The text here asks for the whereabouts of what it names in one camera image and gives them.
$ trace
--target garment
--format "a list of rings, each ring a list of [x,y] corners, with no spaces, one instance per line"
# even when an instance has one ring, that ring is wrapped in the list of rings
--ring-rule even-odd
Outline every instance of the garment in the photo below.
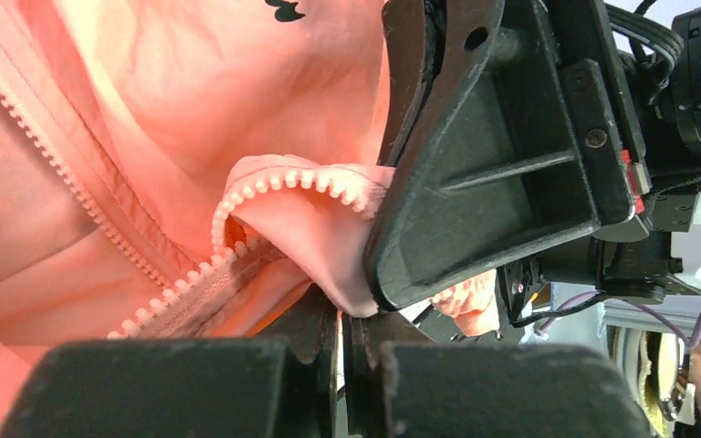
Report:
[[[377,311],[383,3],[0,1],[0,418],[66,341],[251,335],[311,282]],[[486,283],[435,302],[492,328]]]

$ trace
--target purple cable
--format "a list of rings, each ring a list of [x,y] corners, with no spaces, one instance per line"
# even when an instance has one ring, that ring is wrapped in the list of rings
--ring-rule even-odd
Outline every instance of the purple cable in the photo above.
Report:
[[[571,306],[576,306],[579,303],[581,303],[582,301],[586,301],[586,300],[590,299],[591,297],[595,296],[596,294],[597,294],[597,292],[584,292],[584,293],[581,293],[575,297],[567,299],[566,302],[564,302],[563,304],[561,304],[558,307],[558,311],[563,310],[565,308],[570,308]],[[670,322],[670,320],[668,318],[661,315],[656,310],[649,308],[647,306],[644,306],[643,304],[633,304],[633,305],[636,306],[637,308],[643,310],[644,312],[648,313],[649,315],[657,318],[660,322],[665,324],[665,326],[668,327],[669,329],[671,329],[677,337],[681,338],[690,349],[693,349],[694,347],[697,346],[697,344],[700,343],[700,339],[701,339],[701,311],[700,311],[700,315],[697,317],[697,322],[695,323],[695,329],[692,331],[692,337],[689,338],[686,334],[684,334],[683,331],[681,331],[680,328],[676,327],[675,324]],[[549,331],[549,328],[552,326],[552,324],[555,323],[556,320],[557,320],[557,318],[550,318],[541,327],[539,327],[535,331],[535,333],[539,336],[547,333],[547,331]]]

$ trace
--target purple hose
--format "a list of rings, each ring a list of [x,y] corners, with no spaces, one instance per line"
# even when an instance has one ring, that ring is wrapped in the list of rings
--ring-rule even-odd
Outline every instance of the purple hose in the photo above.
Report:
[[[561,304],[558,307],[558,311],[566,309],[566,308],[570,308],[571,306],[576,306],[576,305],[580,304],[582,301],[586,301],[586,300],[590,299],[591,297],[595,296],[596,294],[597,294],[597,292],[584,292],[584,293],[581,293],[575,297],[572,297],[572,298],[566,300],[566,302],[564,302],[563,304]],[[697,346],[697,344],[700,343],[700,339],[701,339],[701,311],[700,311],[700,315],[697,317],[697,322],[695,323],[695,329],[692,331],[692,337],[689,338],[686,334],[684,334],[683,331],[681,331],[680,328],[676,327],[672,322],[670,322],[670,320],[668,318],[661,315],[656,310],[649,308],[647,306],[644,306],[643,304],[633,304],[633,305],[636,306],[637,308],[643,310],[644,312],[648,313],[649,315],[657,318],[660,322],[665,324],[665,326],[668,327],[669,329],[671,329],[677,337],[681,338],[690,349],[693,349],[694,347]],[[547,331],[549,331],[549,328],[552,326],[552,324],[555,323],[556,320],[557,320],[556,318],[550,318],[541,327],[539,327],[535,331],[535,333],[539,336],[547,333]]]

